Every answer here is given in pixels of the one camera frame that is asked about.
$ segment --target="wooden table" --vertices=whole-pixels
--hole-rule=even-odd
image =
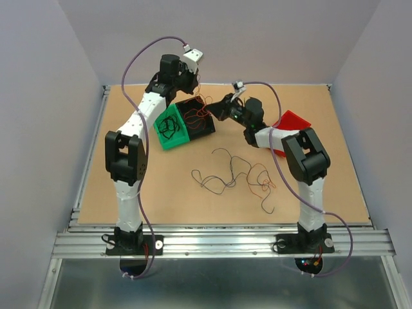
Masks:
[[[145,86],[127,86],[126,91],[135,102],[142,98]],[[275,86],[283,111],[290,109],[312,123],[323,146],[331,158],[324,185],[324,208],[340,214],[350,223],[369,223],[361,189],[339,126],[330,94],[326,86]],[[202,85],[201,93],[210,95],[214,102],[232,92],[227,85]],[[175,102],[189,96],[178,94]],[[273,93],[264,86],[248,86],[244,97],[257,97],[263,102],[265,122],[277,120],[278,111]],[[133,112],[123,97],[120,87],[111,87],[102,119],[97,145],[93,155],[88,182],[82,199],[79,223],[115,223],[117,220],[116,191],[104,167],[104,136],[116,131]],[[142,202],[152,223],[163,224],[235,224],[235,223],[295,223],[299,217],[299,202],[283,184],[268,149],[249,146],[243,137],[243,127],[231,120],[214,121],[216,132],[188,144],[163,151],[152,128],[149,132],[150,157],[142,187]],[[230,179],[229,157],[224,152],[211,154],[215,148],[224,147],[251,164],[264,164],[276,189],[265,201],[267,214],[261,209],[261,198],[252,194],[245,178],[235,187],[215,195],[201,188],[191,177],[193,169],[203,176],[218,175]],[[297,190],[286,160],[279,158],[287,180]],[[235,173],[246,171],[247,166],[234,162]],[[221,184],[210,183],[220,189]],[[260,187],[254,192],[265,196]]]

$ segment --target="purple hose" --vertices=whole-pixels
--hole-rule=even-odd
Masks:
[[[165,39],[174,39],[174,40],[178,40],[180,41],[183,46],[186,45],[186,42],[183,41],[181,38],[179,37],[175,37],[175,36],[166,36],[166,37],[160,37],[157,40],[154,40],[153,42],[150,42],[148,45],[144,46],[134,57],[133,59],[131,59],[131,61],[129,62],[129,64],[126,66],[126,69],[124,70],[123,76],[122,76],[122,93],[125,96],[125,98],[127,98],[127,100],[130,102],[130,104],[135,108],[136,112],[138,113],[138,115],[140,116],[140,118],[142,119],[142,123],[143,123],[143,129],[144,129],[144,136],[146,139],[146,157],[147,157],[147,164],[149,163],[149,130],[147,128],[147,124],[146,124],[146,119],[144,118],[144,115],[140,112],[139,107],[133,102],[133,100],[131,99],[131,97],[129,97],[129,95],[126,93],[125,89],[124,89],[124,80],[126,79],[126,75],[127,72],[129,71],[130,67],[132,66],[132,64],[134,63],[134,61],[137,59],[137,57],[139,57],[146,49],[148,49],[150,46],[156,44],[159,41],[165,40]],[[149,227],[150,233],[152,235],[152,242],[153,242],[153,253],[152,253],[152,258],[149,262],[149,265],[145,268],[145,270],[136,277],[133,277],[133,279],[141,279],[143,278],[149,271],[150,268],[153,265],[153,262],[155,261],[155,243],[156,243],[156,238],[155,238],[155,232],[153,230],[153,227],[149,221],[149,219],[146,216],[146,213],[143,210],[142,207],[142,199],[140,198],[140,190],[142,188],[142,184],[143,184],[143,180],[140,182],[139,187],[137,189],[137,199],[139,202],[139,206],[140,206],[140,211],[142,212],[143,218],[145,219],[147,226]]]
[[[353,235],[352,235],[352,232],[351,232],[351,230],[350,230],[350,228],[349,228],[349,225],[348,225],[348,224],[342,219],[342,217],[340,217],[338,214],[335,214],[335,213],[333,213],[333,212],[324,212],[324,211],[322,211],[321,209],[317,208],[316,206],[312,205],[311,203],[308,203],[308,202],[305,201],[302,197],[300,197],[300,195],[298,195],[298,194],[293,190],[293,188],[289,185],[289,183],[288,183],[288,181],[286,180],[284,174],[282,173],[282,170],[281,170],[281,167],[280,167],[280,165],[279,165],[279,162],[277,161],[276,154],[275,154],[275,151],[274,151],[274,148],[273,148],[273,141],[272,141],[272,133],[273,133],[273,130],[280,124],[280,122],[281,122],[281,117],[282,117],[282,109],[281,109],[281,102],[280,102],[279,96],[277,95],[276,90],[272,87],[272,85],[270,85],[270,84],[268,84],[268,83],[266,83],[266,82],[256,82],[256,81],[254,81],[254,82],[245,82],[245,83],[244,83],[244,85],[247,85],[247,84],[260,84],[260,85],[268,86],[268,87],[273,91],[273,93],[274,93],[274,95],[275,95],[275,97],[276,97],[277,105],[279,106],[279,119],[277,120],[277,122],[272,126],[272,128],[271,128],[270,131],[269,131],[269,146],[270,146],[270,152],[272,153],[272,157],[273,157],[273,160],[274,160],[275,165],[276,165],[276,169],[277,169],[277,171],[279,172],[279,175],[281,176],[282,181],[285,183],[286,187],[289,189],[289,191],[290,191],[299,201],[301,201],[302,203],[304,203],[306,206],[312,208],[313,210],[315,210],[315,211],[317,211],[317,212],[320,212],[320,213],[323,213],[323,214],[325,214],[325,215],[333,216],[333,217],[335,217],[335,218],[338,218],[339,221],[342,222],[342,224],[343,224],[343,225],[346,227],[346,229],[348,230],[348,234],[349,234],[349,238],[350,238],[350,249],[349,249],[349,254],[348,254],[348,256],[346,257],[346,259],[344,260],[344,262],[342,263],[342,265],[341,265],[340,267],[336,268],[335,270],[332,270],[332,271],[327,272],[327,273],[325,273],[325,274],[317,274],[317,275],[314,275],[314,277],[328,277],[328,276],[334,275],[334,274],[336,274],[338,271],[342,270],[342,269],[349,263],[349,260],[350,260],[350,258],[351,258],[351,256],[352,256],[352,252],[353,252]]]

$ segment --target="purple cable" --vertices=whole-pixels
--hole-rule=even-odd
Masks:
[[[180,41],[180,42],[183,44],[183,46],[186,45],[186,42],[183,41],[183,40],[182,40],[181,38],[179,38],[179,37],[175,37],[175,36],[172,36],[172,35],[165,36],[165,37],[160,37],[160,38],[154,40],[153,42],[150,42],[148,45],[144,46],[144,47],[133,57],[133,59],[131,59],[131,61],[129,62],[129,64],[126,66],[126,69],[124,70],[124,73],[123,73],[123,76],[122,76],[122,83],[121,83],[121,85],[122,85],[122,93],[123,93],[123,95],[125,96],[125,98],[127,98],[127,100],[130,102],[130,104],[135,108],[135,110],[136,110],[136,112],[138,113],[139,117],[142,119],[144,136],[145,136],[145,139],[146,139],[146,157],[147,157],[147,164],[149,163],[149,130],[148,130],[148,128],[147,128],[146,119],[144,118],[144,115],[140,112],[139,107],[133,102],[133,100],[131,99],[131,97],[129,97],[129,95],[126,93],[126,91],[125,91],[125,89],[124,89],[124,80],[126,79],[127,72],[129,71],[130,67],[132,66],[132,64],[134,63],[134,61],[137,59],[137,57],[139,57],[139,56],[140,56],[146,49],[148,49],[150,46],[156,44],[156,43],[159,42],[159,41],[166,40],[166,39],[174,39],[174,40]],[[140,198],[140,189],[142,188],[143,180],[144,180],[144,178],[143,178],[142,181],[140,182],[140,184],[139,184],[139,186],[138,186],[138,189],[137,189],[137,192],[138,192],[138,194],[137,194],[137,200],[138,200],[138,202],[139,202],[140,211],[142,212],[143,218],[145,219],[145,221],[146,221],[146,223],[147,223],[147,226],[149,227],[150,233],[151,233],[151,235],[152,235],[153,254],[152,254],[152,258],[151,258],[151,260],[150,260],[150,262],[149,262],[149,265],[145,268],[145,270],[144,270],[139,276],[133,277],[133,279],[141,279],[141,278],[143,278],[143,277],[150,271],[150,268],[152,267],[152,264],[153,264],[153,262],[155,261],[155,252],[156,252],[156,250],[155,250],[155,243],[156,243],[155,232],[154,232],[154,230],[153,230],[153,227],[152,227],[149,219],[148,219],[147,216],[146,216],[146,213],[145,213],[144,210],[143,210],[142,199]]]
[[[319,209],[319,208],[317,208],[316,206],[312,205],[311,203],[308,203],[308,202],[305,201],[302,197],[300,197],[300,195],[298,195],[298,194],[293,190],[293,188],[289,185],[289,183],[288,183],[288,181],[286,180],[284,174],[282,173],[282,170],[281,170],[281,167],[280,167],[280,165],[279,165],[279,162],[277,161],[276,154],[275,154],[275,151],[274,151],[274,148],[273,148],[273,141],[272,141],[272,133],[273,133],[273,130],[280,124],[280,122],[281,122],[281,117],[282,117],[281,101],[280,101],[280,99],[279,99],[279,96],[277,95],[276,90],[272,87],[272,85],[270,85],[270,84],[268,84],[268,83],[266,83],[266,82],[256,82],[256,81],[254,81],[254,82],[245,82],[245,83],[244,83],[244,85],[247,85],[247,84],[260,84],[260,85],[268,86],[268,87],[273,91],[273,93],[274,93],[274,95],[275,95],[275,97],[276,97],[277,105],[279,106],[279,119],[277,120],[277,122],[272,126],[272,128],[271,128],[270,131],[269,131],[269,146],[270,146],[270,152],[272,153],[272,157],[273,157],[273,160],[274,160],[275,165],[276,165],[276,169],[277,169],[277,171],[279,172],[279,175],[281,176],[282,181],[285,183],[286,187],[289,189],[289,191],[290,191],[299,201],[301,201],[302,203],[304,203],[306,206],[312,208],[313,210],[315,210],[315,211],[317,211],[317,212],[326,214],[326,215],[328,215],[328,216],[333,216],[333,217],[339,219],[339,221],[342,222],[342,224],[343,224],[343,225],[346,227],[346,229],[348,230],[348,234],[349,234],[349,238],[350,238],[350,249],[349,249],[349,254],[348,254],[348,256],[346,257],[346,259],[344,260],[344,262],[342,263],[342,265],[341,265],[340,267],[336,268],[335,270],[332,270],[332,271],[327,272],[327,273],[325,273],[325,274],[314,275],[314,277],[328,277],[328,276],[334,275],[334,274],[336,274],[338,271],[342,270],[342,269],[349,263],[349,260],[350,260],[350,258],[351,258],[351,256],[352,256],[352,252],[353,252],[353,235],[352,235],[352,232],[351,232],[351,230],[350,230],[350,228],[349,228],[349,225],[348,225],[348,224],[342,219],[342,217],[340,217],[338,214],[335,214],[335,213],[333,213],[333,212],[324,212],[322,209]]]

